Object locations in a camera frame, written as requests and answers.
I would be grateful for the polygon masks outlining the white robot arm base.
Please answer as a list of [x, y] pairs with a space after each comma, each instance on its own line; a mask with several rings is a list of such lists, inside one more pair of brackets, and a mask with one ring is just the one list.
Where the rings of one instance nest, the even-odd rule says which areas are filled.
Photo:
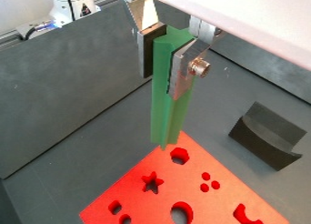
[[101, 10], [94, 0], [52, 0], [52, 4], [46, 17], [17, 27], [21, 41], [29, 40], [40, 32], [61, 28]]

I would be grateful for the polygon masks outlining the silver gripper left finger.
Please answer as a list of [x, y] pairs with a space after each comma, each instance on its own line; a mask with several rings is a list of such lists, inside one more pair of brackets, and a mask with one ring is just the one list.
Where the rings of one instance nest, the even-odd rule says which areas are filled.
[[147, 78], [153, 74], [153, 40], [167, 33], [167, 25], [159, 21], [153, 0], [123, 1], [133, 23], [140, 74]]

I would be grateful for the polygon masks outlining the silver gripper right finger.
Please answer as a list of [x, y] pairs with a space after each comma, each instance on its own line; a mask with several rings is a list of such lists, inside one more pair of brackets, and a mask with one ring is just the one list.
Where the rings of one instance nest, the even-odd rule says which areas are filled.
[[175, 52], [171, 59], [168, 94], [177, 100], [189, 90], [193, 78], [204, 77], [209, 72], [209, 63], [204, 60], [208, 49], [223, 37], [223, 30], [191, 16], [189, 34], [195, 37]]

